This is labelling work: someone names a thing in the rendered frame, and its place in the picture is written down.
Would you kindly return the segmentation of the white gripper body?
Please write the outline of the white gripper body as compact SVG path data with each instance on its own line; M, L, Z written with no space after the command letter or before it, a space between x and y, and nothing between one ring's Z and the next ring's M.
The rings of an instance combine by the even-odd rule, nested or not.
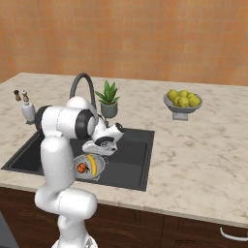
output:
M110 141L104 141L101 145L97 145L90 140L82 146L82 151L84 153L94 153L102 156L111 156L116 150L116 143Z

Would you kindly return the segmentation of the grey colander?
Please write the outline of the grey colander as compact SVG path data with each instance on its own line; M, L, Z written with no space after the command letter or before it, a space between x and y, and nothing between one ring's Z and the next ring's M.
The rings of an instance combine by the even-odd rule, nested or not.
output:
M105 162L105 160L101 156L99 156L97 154L90 154L90 155L93 156L93 158L95 159L95 162L97 164L97 174L95 176L93 176L92 175L92 172L91 172L90 162L86 158L87 155L88 154L83 154L83 155L77 156L75 158L75 166L76 166L77 178L84 179L84 180L98 180L100 178L101 173L105 169L106 162ZM77 171L77 166L80 163L86 164L87 167L89 168L89 171L88 172L85 172L85 173L79 173Z

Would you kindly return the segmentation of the yellow banana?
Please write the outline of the yellow banana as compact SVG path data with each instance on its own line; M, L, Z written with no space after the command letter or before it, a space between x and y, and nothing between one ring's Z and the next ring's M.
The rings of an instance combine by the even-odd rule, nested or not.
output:
M95 176L97 174L97 164L95 162L95 159L90 154L88 154L86 158L90 162L92 175Z

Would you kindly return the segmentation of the dark sink basin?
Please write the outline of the dark sink basin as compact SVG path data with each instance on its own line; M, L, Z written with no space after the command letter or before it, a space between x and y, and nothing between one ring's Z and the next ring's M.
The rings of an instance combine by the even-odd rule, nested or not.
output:
M83 179L79 173L77 181L146 191L154 134L154 131L126 129L114 154L104 156L106 167L100 176ZM44 175L40 156L43 139L36 132L2 169Z

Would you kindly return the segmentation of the green plant in teal pot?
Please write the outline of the green plant in teal pot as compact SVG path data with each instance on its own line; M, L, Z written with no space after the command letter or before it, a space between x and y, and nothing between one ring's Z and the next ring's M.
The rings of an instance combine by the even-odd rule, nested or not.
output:
M116 97L117 88L115 83L109 84L106 80L104 85L104 92L100 93L96 91L96 95L99 97L101 103L101 113L105 118L113 118L118 112L118 97Z

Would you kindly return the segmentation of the white soap dispenser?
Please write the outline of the white soap dispenser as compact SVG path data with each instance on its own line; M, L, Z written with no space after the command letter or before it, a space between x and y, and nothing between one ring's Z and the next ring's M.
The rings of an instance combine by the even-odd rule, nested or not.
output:
M36 111L32 103L24 103L21 106L21 111L27 123L33 123L35 121Z

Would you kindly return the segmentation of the dark brown cupboard door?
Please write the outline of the dark brown cupboard door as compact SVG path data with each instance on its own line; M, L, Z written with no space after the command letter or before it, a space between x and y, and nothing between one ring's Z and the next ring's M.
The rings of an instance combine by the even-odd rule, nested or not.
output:
M38 209L34 193L0 187L0 212L19 248L51 248L59 237L57 216ZM164 217L99 204L85 221L99 248L160 248Z

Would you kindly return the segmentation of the grey fruit bowl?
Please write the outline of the grey fruit bowl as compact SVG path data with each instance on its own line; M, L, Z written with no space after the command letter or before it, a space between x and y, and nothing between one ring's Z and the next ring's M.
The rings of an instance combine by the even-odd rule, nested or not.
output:
M163 100L164 103L166 104L166 106L168 107L168 109L172 112L172 119L173 120L183 120L183 121L187 121L188 120L188 115L190 113L195 112L197 109L199 109L202 106L202 98L200 96L198 96L198 98L200 99L200 104L196 107L190 108L179 108L179 107L175 107L172 102L168 99L167 95L164 95Z

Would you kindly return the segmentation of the dark brown drawer front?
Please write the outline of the dark brown drawer front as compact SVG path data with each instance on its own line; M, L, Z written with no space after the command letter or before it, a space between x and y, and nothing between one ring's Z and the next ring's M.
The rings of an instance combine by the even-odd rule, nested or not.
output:
M165 216L161 248L248 248L248 241L235 241L223 237L226 234L245 237L247 229L222 226L210 222Z

